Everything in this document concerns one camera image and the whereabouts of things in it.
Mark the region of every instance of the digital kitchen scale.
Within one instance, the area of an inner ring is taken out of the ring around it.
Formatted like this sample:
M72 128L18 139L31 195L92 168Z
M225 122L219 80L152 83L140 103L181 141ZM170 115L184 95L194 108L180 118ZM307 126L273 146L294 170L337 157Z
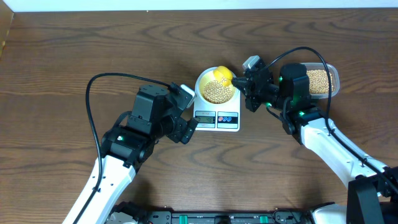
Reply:
M241 127L241 92L230 85L233 91L232 98L220 104L206 101L201 92L205 85L216 78L213 70L217 67L205 70L198 78L195 84L195 93L197 97L193 105L193 116L199 118L199 124L196 130L199 131L239 131Z

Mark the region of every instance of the white wall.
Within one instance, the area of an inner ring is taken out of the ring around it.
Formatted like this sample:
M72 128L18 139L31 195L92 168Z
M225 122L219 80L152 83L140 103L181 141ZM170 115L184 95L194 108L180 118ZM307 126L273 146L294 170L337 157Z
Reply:
M398 7L398 0L3 0L14 12Z

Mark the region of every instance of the yellow scoop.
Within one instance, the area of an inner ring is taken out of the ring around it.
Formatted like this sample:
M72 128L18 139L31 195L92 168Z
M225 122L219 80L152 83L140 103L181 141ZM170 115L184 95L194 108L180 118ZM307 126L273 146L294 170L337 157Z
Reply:
M213 71L213 74L216 80L221 82L223 86L229 86L231 84L232 72L228 68L219 66Z

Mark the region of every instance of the clear plastic container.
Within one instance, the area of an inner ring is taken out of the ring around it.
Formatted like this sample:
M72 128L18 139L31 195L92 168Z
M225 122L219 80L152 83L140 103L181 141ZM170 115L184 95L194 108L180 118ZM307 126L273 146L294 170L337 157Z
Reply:
M307 70L324 70L325 69L322 63L308 62L308 63L302 63L302 64L306 66ZM332 82L334 89L332 89L331 97L334 97L340 90L340 79L338 78L337 69L334 66L329 65L329 64L327 64L327 66L329 69L330 76L333 77L331 79L331 82ZM324 99L324 98L328 98L328 94L327 93L311 94L311 98L312 99Z

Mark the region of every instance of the wooden table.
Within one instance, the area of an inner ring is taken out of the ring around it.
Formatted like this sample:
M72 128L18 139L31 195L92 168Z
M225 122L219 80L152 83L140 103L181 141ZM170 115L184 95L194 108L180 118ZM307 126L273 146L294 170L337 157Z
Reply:
M269 62L293 47L313 47L340 74L331 118L370 155L398 166L397 40L397 9L18 13L0 61L0 223L65 218L96 159L84 93L103 72L193 87L208 67L242 74L251 55ZM273 71L317 61L297 52ZM143 83L94 83L100 136L132 109ZM120 201L175 210L346 203L339 178L265 108L241 109L238 133L198 131L186 146L163 138Z

